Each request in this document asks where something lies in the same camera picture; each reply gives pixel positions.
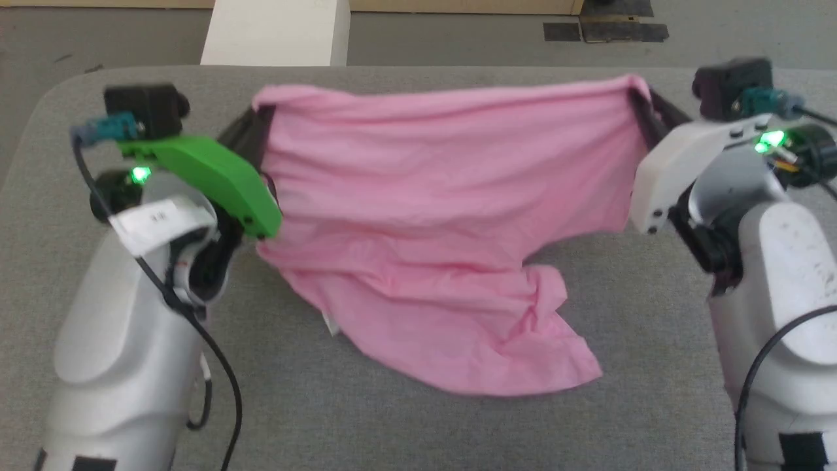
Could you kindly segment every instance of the black velcro strap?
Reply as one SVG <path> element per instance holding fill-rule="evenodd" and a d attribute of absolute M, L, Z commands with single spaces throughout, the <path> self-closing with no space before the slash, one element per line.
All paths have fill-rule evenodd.
<path fill-rule="evenodd" d="M 71 471 L 114 471 L 116 469 L 115 459 L 87 458 L 84 456 L 75 457 Z"/>
<path fill-rule="evenodd" d="M 829 463 L 822 432 L 779 433 L 782 471 L 823 471 Z"/>

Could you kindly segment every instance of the white label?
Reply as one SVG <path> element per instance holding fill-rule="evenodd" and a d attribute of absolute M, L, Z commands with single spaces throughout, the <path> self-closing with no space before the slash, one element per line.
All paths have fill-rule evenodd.
<path fill-rule="evenodd" d="M 201 371 L 203 372 L 203 380 L 209 381 L 212 379 L 212 373 L 209 371 L 209 363 L 206 355 L 201 352 Z"/>
<path fill-rule="evenodd" d="M 215 218 L 189 198 L 175 196 L 124 210 L 110 218 L 110 225 L 131 255 L 144 256 L 192 230 L 215 225 Z"/>
<path fill-rule="evenodd" d="M 322 314 L 322 320 L 326 321 L 326 327 L 328 328 L 328 333 L 331 334 L 332 337 L 340 333 L 340 326 L 337 325 L 337 321 L 334 318 L 326 313 Z"/>

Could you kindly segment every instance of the white pillar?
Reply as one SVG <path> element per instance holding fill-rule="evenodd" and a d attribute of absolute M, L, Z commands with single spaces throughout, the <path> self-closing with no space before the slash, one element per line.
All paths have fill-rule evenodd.
<path fill-rule="evenodd" d="M 346 65 L 349 0 L 215 0 L 201 65 Z"/>

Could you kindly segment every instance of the black cable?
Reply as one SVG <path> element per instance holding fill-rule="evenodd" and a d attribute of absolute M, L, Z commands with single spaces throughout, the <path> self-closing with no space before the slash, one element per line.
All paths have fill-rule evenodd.
<path fill-rule="evenodd" d="M 756 373 L 758 373 L 758 368 L 762 365 L 762 362 L 768 356 L 770 350 L 772 350 L 773 347 L 775 347 L 782 340 L 782 338 L 785 335 L 787 335 L 790 331 L 796 329 L 803 323 L 806 323 L 813 318 L 818 318 L 819 316 L 828 313 L 833 313 L 835 311 L 837 311 L 837 305 L 826 306 L 824 308 L 815 309 L 790 321 L 787 325 L 785 325 L 777 333 L 775 333 L 773 337 L 771 337 L 770 340 L 768 340 L 768 342 L 762 347 L 762 349 L 758 351 L 756 359 L 753 360 L 750 364 L 750 370 L 747 372 L 747 376 L 744 378 L 744 384 L 741 387 L 741 395 L 738 397 L 738 407 L 735 413 L 734 447 L 736 471 L 741 471 L 742 469 L 744 469 L 742 462 L 742 452 L 744 443 L 744 412 L 747 409 L 747 402 L 750 400 L 750 390 L 752 389 L 753 381 L 756 379 Z"/>
<path fill-rule="evenodd" d="M 832 117 L 826 116 L 822 113 L 818 113 L 814 110 L 810 110 L 804 106 L 794 106 L 794 110 L 804 114 L 807 117 L 811 117 L 817 121 L 822 121 L 825 124 L 829 124 L 831 126 L 837 127 L 837 120 Z"/>
<path fill-rule="evenodd" d="M 196 432 L 202 429 L 207 422 L 209 422 L 209 412 L 212 410 L 212 380 L 205 380 L 203 382 L 203 410 L 201 411 L 201 418 L 198 423 L 192 422 L 190 418 L 186 422 L 186 428 Z"/>
<path fill-rule="evenodd" d="M 82 148 L 82 139 L 80 137 L 73 137 L 73 156 L 75 157 L 75 164 L 79 167 L 79 172 L 81 172 L 81 177 L 85 181 L 88 189 L 90 189 L 90 193 L 93 194 L 93 198 L 96 200 L 96 203 L 101 207 L 102 211 L 105 213 L 107 218 L 110 219 L 112 217 L 113 211 L 110 208 L 110 205 L 105 200 L 105 197 L 96 187 L 96 181 L 93 178 L 93 175 L 90 174 L 90 170 L 87 168 L 87 164 L 85 163 L 85 158 L 81 153 Z M 198 331 L 198 334 L 201 336 L 203 341 L 206 345 L 209 346 L 209 349 L 213 351 L 213 354 L 216 358 L 218 358 L 218 362 L 221 364 L 224 373 L 226 373 L 227 377 L 229 378 L 229 384 L 233 387 L 233 398 L 235 400 L 235 425 L 233 427 L 233 435 L 229 439 L 229 445 L 227 446 L 227 452 L 223 456 L 223 463 L 221 464 L 221 471 L 227 471 L 229 468 L 229 462 L 233 457 L 233 452 L 235 451 L 235 443 L 239 440 L 239 434 L 241 433 L 241 420 L 242 416 L 244 415 L 244 408 L 242 407 L 242 398 L 241 398 L 241 389 L 239 388 L 238 379 L 235 377 L 235 372 L 233 371 L 232 365 L 229 364 L 227 361 L 227 356 L 223 354 L 221 347 L 215 342 L 212 335 L 207 332 L 207 330 L 201 325 L 198 321 L 198 318 L 195 316 L 195 312 L 193 308 L 183 301 L 177 296 L 177 294 L 171 288 L 167 287 L 165 283 L 157 276 L 154 270 L 148 265 L 148 262 L 142 258 L 141 256 L 137 257 L 136 263 L 140 266 L 143 272 L 145 272 L 146 276 L 154 287 L 162 295 L 163 299 L 166 303 L 178 313 L 180 313 L 191 325 L 194 327 L 195 330 Z"/>
<path fill-rule="evenodd" d="M 260 170 L 259 175 L 262 176 L 262 179 L 264 179 L 264 182 L 267 184 L 267 189 L 268 191 L 270 191 L 270 194 L 273 196 L 273 199 L 279 201 L 279 197 L 276 196 L 276 183 L 273 181 L 270 175 L 265 173 L 264 170 Z"/>
<path fill-rule="evenodd" d="M 806 177 L 816 182 L 816 184 L 823 189 L 825 193 L 828 193 L 834 201 L 837 201 L 837 189 L 834 189 L 834 187 L 831 186 L 821 175 L 817 174 L 806 165 L 799 165 L 798 168 L 799 172 L 804 173 Z"/>

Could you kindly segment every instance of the blue connector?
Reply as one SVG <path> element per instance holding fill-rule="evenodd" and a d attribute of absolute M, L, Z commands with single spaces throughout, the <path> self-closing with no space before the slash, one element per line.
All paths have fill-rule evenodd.
<path fill-rule="evenodd" d="M 748 88 L 740 98 L 742 116 L 756 116 L 772 113 L 785 121 L 802 117 L 798 108 L 805 105 L 800 95 L 774 88 Z"/>
<path fill-rule="evenodd" d="M 83 126 L 69 129 L 73 142 L 88 148 L 101 141 L 130 141 L 138 139 L 140 130 L 136 119 L 129 112 L 117 113 L 106 118 L 88 121 Z"/>

